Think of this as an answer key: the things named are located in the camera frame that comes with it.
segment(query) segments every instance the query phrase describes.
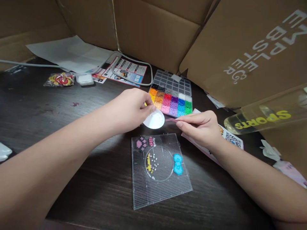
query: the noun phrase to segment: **person's left hand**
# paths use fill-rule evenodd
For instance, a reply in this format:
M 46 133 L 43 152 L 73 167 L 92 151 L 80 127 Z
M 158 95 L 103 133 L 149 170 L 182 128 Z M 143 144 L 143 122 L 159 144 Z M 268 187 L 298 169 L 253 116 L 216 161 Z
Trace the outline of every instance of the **person's left hand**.
M 138 127 L 156 110 L 156 107 L 147 92 L 133 88 L 123 91 L 101 109 L 102 118 L 109 119 L 114 128 L 114 135 L 117 135 Z

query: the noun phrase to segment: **bead storage case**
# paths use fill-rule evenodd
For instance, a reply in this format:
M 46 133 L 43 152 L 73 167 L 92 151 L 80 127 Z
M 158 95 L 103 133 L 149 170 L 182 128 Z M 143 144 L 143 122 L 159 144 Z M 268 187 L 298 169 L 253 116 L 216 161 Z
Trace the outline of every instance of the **bead storage case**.
M 192 90 L 189 80 L 173 80 L 169 72 L 157 70 L 149 94 L 162 113 L 180 117 L 192 113 Z
M 176 134 L 131 139 L 133 209 L 192 191 Z

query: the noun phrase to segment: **small plastic bag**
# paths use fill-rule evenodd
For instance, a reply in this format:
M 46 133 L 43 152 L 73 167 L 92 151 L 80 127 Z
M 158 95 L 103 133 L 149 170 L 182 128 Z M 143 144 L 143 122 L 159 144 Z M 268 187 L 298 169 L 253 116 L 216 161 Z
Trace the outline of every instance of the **small plastic bag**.
M 75 83 L 74 72 L 53 73 L 50 75 L 44 86 L 64 87 Z

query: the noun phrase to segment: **wooden table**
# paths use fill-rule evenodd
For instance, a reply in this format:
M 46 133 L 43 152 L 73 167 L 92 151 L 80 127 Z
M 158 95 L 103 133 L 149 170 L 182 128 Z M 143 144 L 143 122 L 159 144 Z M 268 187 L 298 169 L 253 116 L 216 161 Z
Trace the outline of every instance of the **wooden table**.
M 40 58 L 33 62 L 48 63 Z M 132 88 L 113 80 L 92 87 L 76 84 L 49 88 L 43 87 L 49 74 L 61 70 L 26 67 L 13 73 L 16 70 L 0 74 L 0 142 L 13 149 L 14 154 Z M 147 71 L 143 83 L 149 81 Z M 213 110 L 221 125 L 234 114 L 216 109 L 204 91 L 193 83 L 192 97 L 193 108 Z M 74 102 L 81 104 L 74 107 Z M 134 211 L 131 138 L 163 133 L 177 134 L 193 191 Z M 235 180 L 180 135 L 176 125 L 169 122 L 158 130 L 141 125 L 105 141 L 94 149 L 67 184 L 47 218 L 93 229 L 274 229 L 270 217 Z M 263 156 L 259 133 L 240 138 L 247 152 L 271 165 L 274 163 Z M 54 144 L 61 148 L 65 140 Z

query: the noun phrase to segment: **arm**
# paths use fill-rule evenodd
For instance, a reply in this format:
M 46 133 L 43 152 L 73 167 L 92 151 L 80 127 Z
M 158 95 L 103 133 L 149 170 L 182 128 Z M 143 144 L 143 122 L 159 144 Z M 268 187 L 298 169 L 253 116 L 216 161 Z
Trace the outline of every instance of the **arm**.
M 0 165 L 0 229 L 39 225 L 90 152 L 108 138 L 138 127 L 155 109 L 148 93 L 125 90 Z
M 178 120 L 177 126 L 214 154 L 245 192 L 276 220 L 277 227 L 306 227 L 307 191 L 278 170 L 225 140 L 214 112 L 190 114 Z

